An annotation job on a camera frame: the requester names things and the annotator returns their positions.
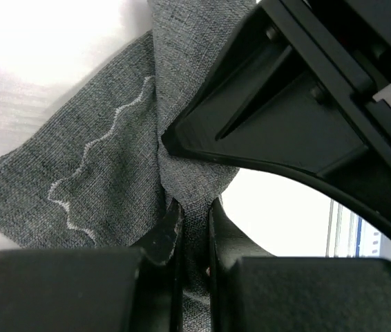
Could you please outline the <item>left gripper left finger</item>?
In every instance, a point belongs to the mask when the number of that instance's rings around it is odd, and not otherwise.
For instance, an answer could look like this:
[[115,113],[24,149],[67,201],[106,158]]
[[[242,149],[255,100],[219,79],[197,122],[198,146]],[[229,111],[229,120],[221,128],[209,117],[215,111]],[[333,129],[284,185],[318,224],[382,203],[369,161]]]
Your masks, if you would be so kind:
[[180,331],[184,212],[130,247],[0,251],[0,331]]

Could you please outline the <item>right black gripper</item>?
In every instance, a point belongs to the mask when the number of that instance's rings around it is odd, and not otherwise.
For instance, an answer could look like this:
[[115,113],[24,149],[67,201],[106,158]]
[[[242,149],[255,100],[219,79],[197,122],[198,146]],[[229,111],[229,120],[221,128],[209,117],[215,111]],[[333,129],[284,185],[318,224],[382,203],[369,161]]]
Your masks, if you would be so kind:
[[261,1],[162,135],[328,195],[391,238],[391,1]]

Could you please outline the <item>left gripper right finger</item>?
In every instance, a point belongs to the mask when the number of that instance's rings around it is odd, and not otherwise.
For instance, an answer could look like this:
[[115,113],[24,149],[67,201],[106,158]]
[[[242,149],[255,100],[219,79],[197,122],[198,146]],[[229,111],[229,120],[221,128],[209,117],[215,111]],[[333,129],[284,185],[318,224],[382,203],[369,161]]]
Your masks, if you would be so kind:
[[209,211],[214,331],[391,331],[391,261],[275,257]]

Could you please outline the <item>grey cloth napkin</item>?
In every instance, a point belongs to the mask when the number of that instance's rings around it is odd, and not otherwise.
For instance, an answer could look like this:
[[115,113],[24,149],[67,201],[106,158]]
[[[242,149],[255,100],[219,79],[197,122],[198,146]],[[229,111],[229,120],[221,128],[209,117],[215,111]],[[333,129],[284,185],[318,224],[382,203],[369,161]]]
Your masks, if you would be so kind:
[[168,155],[189,104],[253,1],[151,1],[152,29],[29,140],[0,157],[0,232],[22,248],[129,246],[183,207],[183,329],[209,331],[205,235],[235,167]]

